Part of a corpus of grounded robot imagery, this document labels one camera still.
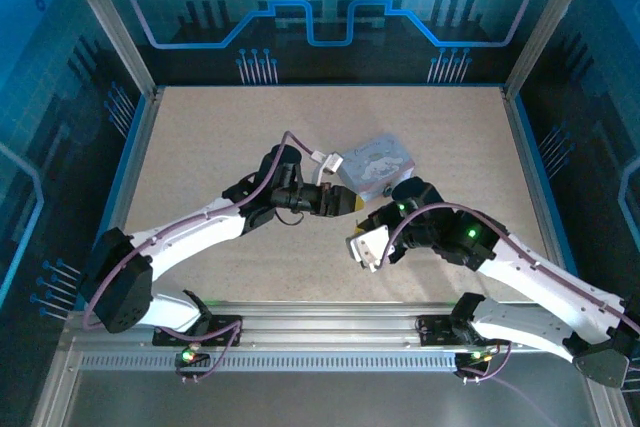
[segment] glass panel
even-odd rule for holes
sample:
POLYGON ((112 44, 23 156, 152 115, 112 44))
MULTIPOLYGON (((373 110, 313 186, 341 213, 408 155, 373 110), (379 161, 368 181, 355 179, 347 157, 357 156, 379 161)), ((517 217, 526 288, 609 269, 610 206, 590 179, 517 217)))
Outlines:
POLYGON ((573 0, 521 92, 577 270, 623 297, 640 288, 639 7, 573 0))
POLYGON ((30 423, 75 298, 75 273, 44 263, 85 262, 139 92, 85 0, 0 0, 0 17, 0 424, 10 426, 30 423))
POLYGON ((115 0, 156 81, 183 85, 503 82, 545 2, 115 0))

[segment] white connector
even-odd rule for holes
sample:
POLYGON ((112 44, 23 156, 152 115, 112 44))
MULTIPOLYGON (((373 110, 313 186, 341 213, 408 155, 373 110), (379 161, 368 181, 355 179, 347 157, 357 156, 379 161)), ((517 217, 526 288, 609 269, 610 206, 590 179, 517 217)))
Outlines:
POLYGON ((311 154, 311 159, 316 162, 318 167, 313 173, 313 182, 315 185, 320 185, 322 182, 322 174, 335 174, 344 160, 337 152, 332 152, 329 155, 325 155, 322 152, 316 150, 311 154))

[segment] speckled work surface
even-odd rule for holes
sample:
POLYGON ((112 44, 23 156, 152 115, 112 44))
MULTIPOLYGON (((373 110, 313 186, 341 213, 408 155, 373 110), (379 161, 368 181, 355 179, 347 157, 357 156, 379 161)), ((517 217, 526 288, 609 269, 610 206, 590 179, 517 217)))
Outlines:
MULTIPOLYGON (((286 129, 323 152, 391 132, 412 155, 415 174, 446 200, 486 212, 545 252, 500 92, 488 87, 167 88, 127 232, 208 204, 257 170, 286 129)), ((312 169, 305 160, 307 179, 312 169)), ((379 205, 369 203, 367 212, 379 205)), ((464 292, 523 300, 426 249, 376 274, 363 271, 349 258, 344 239, 365 216, 307 216, 298 227, 274 220, 191 257, 165 277, 207 300, 439 302, 456 301, 464 292)))

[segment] small box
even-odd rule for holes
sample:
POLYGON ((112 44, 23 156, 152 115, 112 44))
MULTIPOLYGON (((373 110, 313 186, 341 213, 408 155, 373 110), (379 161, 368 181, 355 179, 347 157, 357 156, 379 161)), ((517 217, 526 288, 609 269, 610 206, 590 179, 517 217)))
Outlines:
POLYGON ((340 179, 365 202, 391 195, 396 185, 411 177, 415 167, 407 150, 392 134, 383 134, 340 155, 344 157, 338 170, 340 179))

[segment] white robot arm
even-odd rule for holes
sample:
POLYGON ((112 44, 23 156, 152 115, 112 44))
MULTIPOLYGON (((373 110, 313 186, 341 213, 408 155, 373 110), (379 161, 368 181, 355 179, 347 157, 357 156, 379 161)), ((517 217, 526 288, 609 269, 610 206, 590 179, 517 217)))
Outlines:
POLYGON ((499 339, 528 345, 572 362, 601 384, 622 385, 640 330, 635 301, 574 277, 484 214, 445 203, 419 177, 399 184, 392 196, 393 202, 370 214, 347 239, 351 256, 363 268, 376 271, 385 260, 399 261, 408 249, 431 248, 538 304, 507 305, 464 294, 450 318, 464 343, 499 339))
POLYGON ((190 337, 209 332, 211 314, 204 303, 193 292, 171 292, 162 286, 157 281, 165 272, 212 245, 271 221, 276 208, 334 217, 364 206, 346 187, 304 183, 301 160, 294 147, 275 146, 255 174, 199 211, 129 236, 117 228, 105 232, 78 284, 80 294, 90 301, 88 311, 93 310, 111 333, 134 325, 164 327, 190 337))

